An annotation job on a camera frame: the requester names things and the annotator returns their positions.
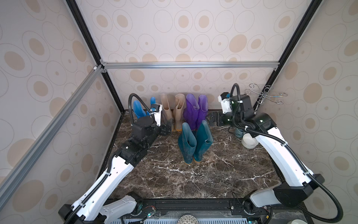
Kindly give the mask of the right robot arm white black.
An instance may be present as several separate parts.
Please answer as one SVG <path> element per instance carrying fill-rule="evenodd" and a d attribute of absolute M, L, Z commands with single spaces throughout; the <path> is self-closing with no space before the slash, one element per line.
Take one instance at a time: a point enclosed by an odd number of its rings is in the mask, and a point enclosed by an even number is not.
<path fill-rule="evenodd" d="M 298 158 L 268 114 L 255 114 L 248 95 L 238 97 L 224 92 L 218 96 L 218 101 L 222 109 L 207 116 L 209 124 L 229 125 L 248 133 L 265 148 L 283 178 L 283 181 L 274 187 L 248 194 L 242 202 L 247 214 L 252 214 L 256 208 L 277 204 L 300 208 L 300 203 L 308 199 L 315 189 L 320 188 L 335 204 L 336 216 L 319 217 L 306 209 L 302 209 L 303 213 L 326 223 L 337 223 L 342 220 L 343 208 L 337 198 L 323 185 L 322 175 L 314 174 Z"/>

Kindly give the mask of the blue rain boot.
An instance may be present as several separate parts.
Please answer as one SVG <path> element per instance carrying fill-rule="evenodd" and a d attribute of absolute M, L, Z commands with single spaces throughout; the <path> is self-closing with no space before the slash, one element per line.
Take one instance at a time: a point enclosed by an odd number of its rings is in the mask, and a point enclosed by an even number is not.
<path fill-rule="evenodd" d="M 155 97 L 151 97 L 151 98 L 150 98 L 150 103 L 151 103 L 151 105 L 155 104 L 155 103 L 156 103 L 156 98 L 155 98 Z"/>
<path fill-rule="evenodd" d="M 146 113 L 142 108 L 142 104 L 138 100 L 133 102 L 133 111 L 138 119 L 146 116 Z"/>

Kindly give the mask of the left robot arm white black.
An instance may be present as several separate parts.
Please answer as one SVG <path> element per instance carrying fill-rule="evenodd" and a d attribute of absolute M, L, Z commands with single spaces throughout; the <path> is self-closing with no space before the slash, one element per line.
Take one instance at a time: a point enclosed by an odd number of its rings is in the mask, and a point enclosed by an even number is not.
<path fill-rule="evenodd" d="M 130 113 L 132 133 L 114 153 L 107 169 L 72 205 L 65 204 L 59 215 L 66 224 L 110 224 L 130 213 L 140 213 L 142 199 L 135 193 L 105 204 L 121 181 L 142 161 L 160 135 L 170 134 L 171 123 L 161 123 L 161 104 L 146 107 L 144 117 L 134 119 Z"/>

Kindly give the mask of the purple rain boot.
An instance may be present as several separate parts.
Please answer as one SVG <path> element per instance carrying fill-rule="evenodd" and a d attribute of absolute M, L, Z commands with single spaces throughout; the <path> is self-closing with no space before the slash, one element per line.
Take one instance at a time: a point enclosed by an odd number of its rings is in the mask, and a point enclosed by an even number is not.
<path fill-rule="evenodd" d="M 191 93 L 186 96 L 186 108 L 183 116 L 185 122 L 190 126 L 191 130 L 196 129 L 196 121 L 199 115 L 199 104 L 195 96 Z"/>
<path fill-rule="evenodd" d="M 202 121 L 206 119 L 206 115 L 208 114 L 208 98 L 206 95 L 200 95 L 198 98 L 199 112 L 196 120 L 196 129 L 199 128 Z"/>

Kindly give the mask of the dark green rain boot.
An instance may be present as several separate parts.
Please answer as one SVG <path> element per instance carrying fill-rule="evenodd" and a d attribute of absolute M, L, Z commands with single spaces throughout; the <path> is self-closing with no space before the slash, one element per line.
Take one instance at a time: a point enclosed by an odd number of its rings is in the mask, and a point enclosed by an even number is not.
<path fill-rule="evenodd" d="M 206 120 L 203 120 L 199 126 L 195 138 L 197 140 L 197 146 L 194 153 L 194 160 L 196 162 L 201 162 L 203 160 L 203 155 L 211 147 L 213 143 L 213 137 Z"/>
<path fill-rule="evenodd" d="M 188 123 L 182 124 L 182 132 L 178 137 L 178 146 L 182 153 L 184 162 L 191 164 L 196 150 L 197 140 Z"/>

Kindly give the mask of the beige rain boot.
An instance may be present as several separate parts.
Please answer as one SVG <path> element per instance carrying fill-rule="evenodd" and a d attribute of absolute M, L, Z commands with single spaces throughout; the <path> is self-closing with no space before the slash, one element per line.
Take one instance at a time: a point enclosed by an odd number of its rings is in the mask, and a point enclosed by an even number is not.
<path fill-rule="evenodd" d="M 175 120 L 175 130 L 178 132 L 182 130 L 185 102 L 186 102 L 186 97 L 184 94 L 179 93 L 175 95 L 175 108 L 173 110 L 173 117 Z"/>
<path fill-rule="evenodd" d="M 166 118 L 167 122 L 171 123 L 171 125 L 173 126 L 174 119 L 173 119 L 173 114 L 172 114 L 172 111 L 170 108 L 168 96 L 163 93 L 160 95 L 160 99 L 161 99 L 161 103 L 163 105 L 164 117 Z"/>

